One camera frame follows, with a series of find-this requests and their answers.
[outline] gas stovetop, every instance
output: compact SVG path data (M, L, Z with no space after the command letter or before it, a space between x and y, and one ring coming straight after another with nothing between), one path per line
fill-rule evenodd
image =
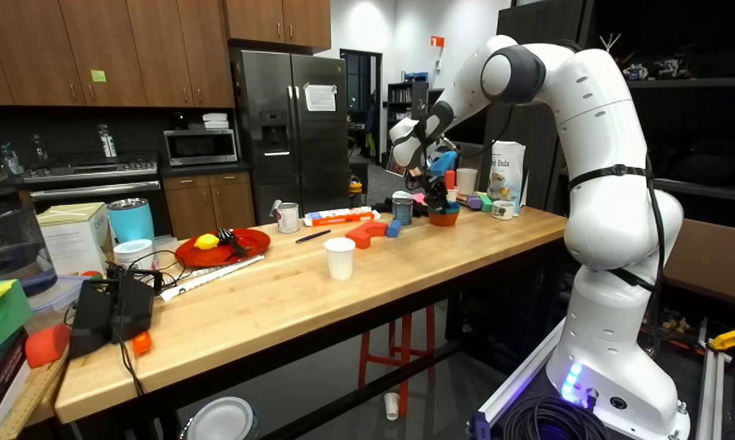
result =
M77 181L96 178L158 175L158 157L153 153L122 154L118 158L71 154L26 167L26 183Z

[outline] paper on refrigerator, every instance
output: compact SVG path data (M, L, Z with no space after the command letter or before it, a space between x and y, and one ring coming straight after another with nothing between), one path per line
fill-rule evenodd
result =
M303 88L308 111L334 111L334 95L338 92L334 84L305 84Z

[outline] drawer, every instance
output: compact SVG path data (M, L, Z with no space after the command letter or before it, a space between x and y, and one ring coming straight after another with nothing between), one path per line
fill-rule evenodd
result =
M250 183L251 177L247 172L213 174L208 176L211 185L227 185L229 183Z
M184 189L184 188L200 188L202 186L210 186L210 181L206 175L189 175L185 177L167 177L164 178L164 189Z

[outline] robotic arm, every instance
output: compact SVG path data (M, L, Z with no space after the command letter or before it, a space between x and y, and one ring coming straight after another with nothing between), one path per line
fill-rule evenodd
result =
M677 388L637 344L683 212L675 198L652 189L645 137L622 73L602 50L492 37L424 117L390 130L395 161L424 188L431 209L443 206L446 190L426 167L427 147L496 102L550 106L571 176L564 240L582 267L547 377L573 403L602 396L594 413L628 437L685 440L690 421L679 410Z

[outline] stainless steel refrigerator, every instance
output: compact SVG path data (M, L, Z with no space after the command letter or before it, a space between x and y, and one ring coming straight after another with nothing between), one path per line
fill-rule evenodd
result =
M301 215L348 207L345 61L248 50L233 60L256 222L273 222L276 199L299 203Z

